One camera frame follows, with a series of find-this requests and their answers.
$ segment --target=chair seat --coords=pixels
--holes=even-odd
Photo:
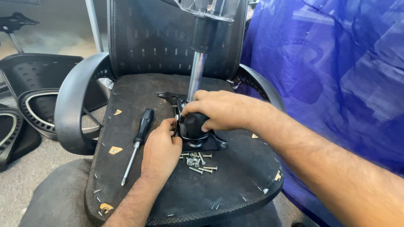
[[[126,184],[120,184],[144,110],[154,110],[150,133],[162,120],[174,117],[171,104],[158,98],[157,93],[187,94],[188,85],[189,76],[163,74],[128,75],[115,81],[86,186],[86,210],[94,225],[102,225],[115,210],[105,214],[101,204],[116,208],[140,177],[143,146],[137,151]],[[202,78],[201,89],[233,92],[226,81],[213,78]],[[253,212],[279,193],[283,173],[269,145],[253,138],[251,131],[217,131],[217,134],[227,141],[229,149],[202,153],[213,154],[212,159],[206,158],[205,166],[217,166],[218,170],[200,175],[191,171],[186,161],[179,160],[157,197],[148,226],[217,223]],[[113,146],[116,151],[110,153]]]

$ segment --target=gray trousers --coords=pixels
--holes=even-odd
[[[84,209],[84,190],[91,159],[78,159],[55,169],[34,191],[20,227],[92,226]],[[274,204],[211,227],[280,227]]]

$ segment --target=black knob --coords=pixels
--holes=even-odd
[[[184,125],[187,129],[187,134],[193,139],[202,138],[206,132],[202,132],[201,127],[209,117],[202,113],[189,113],[185,116]]]

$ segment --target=blue plastic sheet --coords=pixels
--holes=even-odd
[[[403,176],[403,42],[404,1],[263,0],[241,63],[278,89],[291,117]],[[342,226],[283,167],[287,197],[319,225]]]

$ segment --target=black plastic armrest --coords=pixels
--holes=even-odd
[[[58,141],[71,153],[94,154],[97,141],[83,134],[81,118],[88,84],[103,77],[114,78],[108,52],[91,55],[78,63],[60,87],[55,108],[55,128]]]
[[[236,75],[229,82],[232,83],[233,88],[237,87],[238,84],[246,84],[254,88],[265,101],[270,102],[278,110],[286,113],[285,105],[276,88],[265,77],[250,67],[240,64]]]

